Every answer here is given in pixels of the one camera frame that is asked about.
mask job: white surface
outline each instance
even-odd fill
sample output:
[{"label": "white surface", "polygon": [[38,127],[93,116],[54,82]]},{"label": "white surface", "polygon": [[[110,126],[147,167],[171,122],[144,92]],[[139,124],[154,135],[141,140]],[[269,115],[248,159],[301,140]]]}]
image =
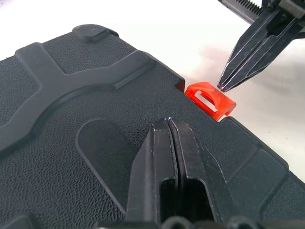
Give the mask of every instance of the white surface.
[{"label": "white surface", "polygon": [[[81,24],[99,24],[149,52],[187,84],[214,85],[248,24],[217,0],[0,0],[0,60]],[[263,73],[228,92],[232,116],[283,157],[305,181],[305,40]]]}]

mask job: red plastic piece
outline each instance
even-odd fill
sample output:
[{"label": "red plastic piece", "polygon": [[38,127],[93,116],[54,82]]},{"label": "red plastic piece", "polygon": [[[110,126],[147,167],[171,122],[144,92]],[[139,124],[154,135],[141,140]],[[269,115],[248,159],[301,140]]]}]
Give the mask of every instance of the red plastic piece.
[{"label": "red plastic piece", "polygon": [[[216,121],[223,115],[228,116],[236,107],[234,101],[222,94],[208,82],[194,83],[187,87],[184,94]],[[208,107],[201,100],[201,97],[212,103],[215,106],[216,111],[213,111]]]}]

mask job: orange plastic clip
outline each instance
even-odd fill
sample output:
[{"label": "orange plastic clip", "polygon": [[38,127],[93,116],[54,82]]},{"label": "orange plastic clip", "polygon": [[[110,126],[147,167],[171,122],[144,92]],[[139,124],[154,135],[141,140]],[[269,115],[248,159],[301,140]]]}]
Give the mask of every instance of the orange plastic clip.
[{"label": "orange plastic clip", "polygon": [[[223,115],[228,116],[236,107],[234,101],[222,94],[208,82],[194,83],[187,87],[184,94],[216,121]],[[202,101],[204,99],[212,103],[216,110],[208,107]]]}]

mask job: black plastic case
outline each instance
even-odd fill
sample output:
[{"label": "black plastic case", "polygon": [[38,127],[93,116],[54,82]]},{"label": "black plastic case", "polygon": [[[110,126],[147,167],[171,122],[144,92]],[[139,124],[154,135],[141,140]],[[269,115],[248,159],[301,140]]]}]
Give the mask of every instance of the black plastic case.
[{"label": "black plastic case", "polygon": [[[98,25],[1,61],[0,225],[90,228],[123,220],[132,162],[150,124],[163,117],[190,125],[244,215],[305,219],[305,184],[288,164],[235,119],[214,121],[183,92],[182,77]],[[99,171],[75,144],[93,119],[107,121],[87,130],[96,137]]]}]

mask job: white background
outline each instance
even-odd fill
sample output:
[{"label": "white background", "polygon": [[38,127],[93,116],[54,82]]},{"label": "white background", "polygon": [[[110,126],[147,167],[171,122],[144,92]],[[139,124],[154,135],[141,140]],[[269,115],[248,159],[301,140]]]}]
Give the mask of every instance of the white background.
[{"label": "white background", "polygon": [[[217,85],[248,24],[217,0],[0,0],[0,60],[81,24],[99,24],[186,79]],[[305,40],[226,95],[232,116],[305,181]]]}]

